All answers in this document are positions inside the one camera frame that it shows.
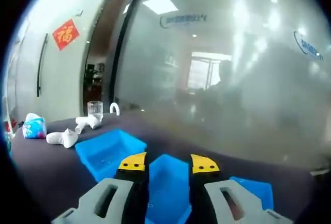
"dark fabric tablecloth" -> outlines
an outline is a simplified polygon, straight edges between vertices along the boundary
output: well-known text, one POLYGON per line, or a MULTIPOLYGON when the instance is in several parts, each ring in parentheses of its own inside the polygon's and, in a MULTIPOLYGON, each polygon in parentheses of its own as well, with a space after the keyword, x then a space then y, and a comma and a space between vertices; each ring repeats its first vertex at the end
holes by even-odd
MULTIPOLYGON (((73 118, 48 123, 47 129, 48 133, 62 132, 66 128, 74 130, 75 126, 73 118)), ((189 161, 190 154, 194 153, 213 159, 228 176, 271 183, 274 210, 291 219, 303 211, 315 190, 314 178, 305 169, 213 153, 177 139, 138 116, 105 114, 102 126, 95 130, 86 127, 78 142, 117 128, 144 141, 150 161, 164 153, 189 161)), ((52 219, 70 207, 77 207, 79 197, 96 185, 74 147, 65 149, 62 145, 49 145, 45 139, 25 139, 22 129, 17 131, 12 141, 11 156, 28 190, 52 219)))

